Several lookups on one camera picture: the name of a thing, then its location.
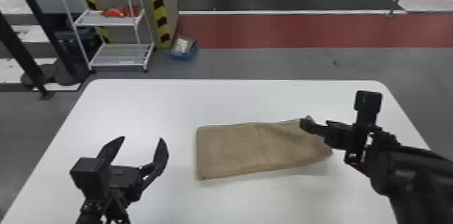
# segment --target white floor marking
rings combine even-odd
[[[76,91],[80,87],[80,83],[72,86],[62,86],[57,83],[48,83],[44,85],[48,91]]]
[[[400,0],[407,11],[453,11],[453,0]]]
[[[0,0],[0,11],[3,14],[33,14],[25,0]]]
[[[299,14],[387,14],[387,10],[247,10],[247,11],[180,11],[180,15],[299,15]],[[404,14],[396,10],[395,14]]]
[[[54,63],[55,58],[35,59],[38,65]],[[20,83],[20,77],[24,74],[23,69],[15,59],[0,59],[0,82],[1,83]]]
[[[42,58],[35,59],[35,62],[38,65],[43,65],[46,63],[55,63],[56,60],[55,58]],[[0,83],[21,84],[20,77],[22,74],[24,74],[24,71],[15,59],[0,59]],[[49,91],[76,91],[80,87],[80,83],[72,86],[48,83],[45,84],[45,87]]]
[[[24,43],[49,43],[46,33],[40,25],[13,25],[14,31]]]

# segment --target cloth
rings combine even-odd
[[[332,149],[299,128],[299,120],[209,125],[197,130],[198,179],[213,179],[317,163]]]

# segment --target red floor stripe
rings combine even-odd
[[[179,16],[201,48],[453,47],[453,15]]]

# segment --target tabletop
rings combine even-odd
[[[167,168],[129,208],[145,223],[396,223],[386,197],[334,150],[306,167],[198,181],[195,131],[203,125],[311,115],[352,123],[358,90],[384,96],[377,124],[403,144],[427,148],[389,90],[372,81],[96,80],[90,83],[28,178],[2,224],[75,223],[83,203],[69,170],[125,136],[114,165],[152,160],[160,137]]]

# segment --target shelf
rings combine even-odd
[[[137,17],[104,17],[102,11],[86,10],[75,22],[77,27],[82,26],[137,26],[142,20],[145,10],[140,11]]]
[[[140,65],[146,69],[154,48],[151,45],[108,45],[103,44],[90,61],[91,66]]]

